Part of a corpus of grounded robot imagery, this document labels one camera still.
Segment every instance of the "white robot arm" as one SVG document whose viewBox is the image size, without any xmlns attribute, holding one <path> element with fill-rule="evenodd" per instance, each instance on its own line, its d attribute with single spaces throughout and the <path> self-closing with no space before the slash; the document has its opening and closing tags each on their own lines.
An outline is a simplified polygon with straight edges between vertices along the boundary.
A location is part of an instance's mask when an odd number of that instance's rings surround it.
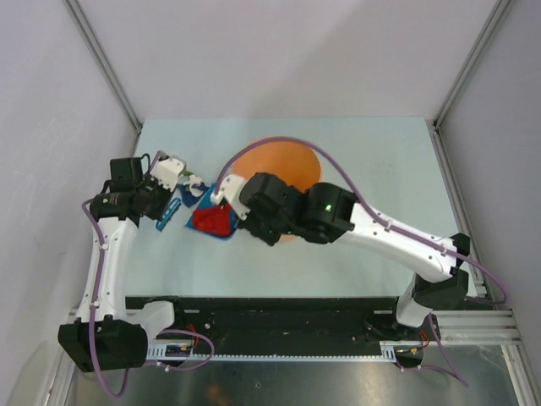
<svg viewBox="0 0 541 406">
<path fill-rule="evenodd" d="M 251 179 L 231 174 L 211 196 L 226 201 L 239 217 L 239 227 L 273 245 L 282 234 L 292 233 L 309 242 L 361 244 L 412 269 L 417 276 L 396 304 L 398 323 L 418 327 L 432 310 L 452 309 L 467 293 L 467 274 L 451 255 L 391 231 L 404 228 L 444 247 L 444 252 L 469 253 L 469 238 L 457 234 L 441 238 L 400 223 L 374 209 L 386 226 L 376 222 L 348 191 L 320 183 L 301 193 L 268 173 Z"/>
<path fill-rule="evenodd" d="M 146 304 L 129 315 L 124 278 L 140 218 L 161 219 L 185 169 L 184 161 L 161 153 L 152 164 L 149 158 L 146 173 L 141 158 L 113 159 L 111 180 L 90 201 L 90 209 L 83 205 L 93 225 L 90 269 L 75 323 L 58 331 L 58 341 L 82 371 L 94 370 L 90 324 L 97 326 L 101 368 L 111 370 L 142 366 L 147 343 L 174 322 L 173 305 L 167 301 Z"/>
</svg>

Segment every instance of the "red cloth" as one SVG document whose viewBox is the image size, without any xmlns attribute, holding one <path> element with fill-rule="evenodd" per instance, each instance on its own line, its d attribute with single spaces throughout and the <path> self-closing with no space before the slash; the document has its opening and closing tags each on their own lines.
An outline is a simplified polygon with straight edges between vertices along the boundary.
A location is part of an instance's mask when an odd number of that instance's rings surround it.
<svg viewBox="0 0 541 406">
<path fill-rule="evenodd" d="M 230 205 L 196 209 L 192 223 L 200 232 L 214 234 L 219 237 L 229 237 L 233 234 L 231 210 Z"/>
</svg>

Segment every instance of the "cable clip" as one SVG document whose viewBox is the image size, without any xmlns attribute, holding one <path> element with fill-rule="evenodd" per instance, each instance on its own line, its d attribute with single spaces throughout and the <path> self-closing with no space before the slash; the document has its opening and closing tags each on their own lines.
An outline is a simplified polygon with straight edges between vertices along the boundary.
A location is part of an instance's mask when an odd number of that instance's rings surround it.
<svg viewBox="0 0 541 406">
<path fill-rule="evenodd" d="M 392 223 L 393 223 L 392 218 L 387 220 L 387 225 L 385 226 L 385 230 L 386 230 L 387 233 L 389 233 L 389 230 L 391 230 Z"/>
</svg>

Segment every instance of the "gray floor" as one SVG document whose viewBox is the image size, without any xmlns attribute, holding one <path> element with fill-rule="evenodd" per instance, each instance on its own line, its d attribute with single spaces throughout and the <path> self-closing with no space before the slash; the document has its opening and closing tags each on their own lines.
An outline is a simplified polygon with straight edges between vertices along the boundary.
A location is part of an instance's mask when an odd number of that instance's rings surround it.
<svg viewBox="0 0 541 406">
<path fill-rule="evenodd" d="M 93 376 L 76 373 L 66 405 L 518 405 L 499 347 L 449 353 L 469 388 L 430 370 L 400 373 L 391 364 L 213 362 L 190 372 L 134 370 L 120 401 L 108 399 Z M 443 365 L 437 348 L 425 364 Z M 109 377 L 117 388 L 119 375 Z"/>
</svg>

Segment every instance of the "white wall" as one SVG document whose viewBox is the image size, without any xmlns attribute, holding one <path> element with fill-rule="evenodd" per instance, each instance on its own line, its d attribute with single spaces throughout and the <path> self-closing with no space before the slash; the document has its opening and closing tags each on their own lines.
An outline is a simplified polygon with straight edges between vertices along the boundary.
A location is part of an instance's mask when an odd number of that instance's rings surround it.
<svg viewBox="0 0 541 406">
<path fill-rule="evenodd" d="M 541 380 L 541 2 L 516 2 L 443 127 L 473 231 Z"/>
<path fill-rule="evenodd" d="M 433 118 L 495 0 L 82 0 L 142 118 Z"/>
<path fill-rule="evenodd" d="M 88 272 L 80 202 L 134 138 L 60 0 L 1 2 L 0 55 L 0 404 L 31 405 Z"/>
</svg>

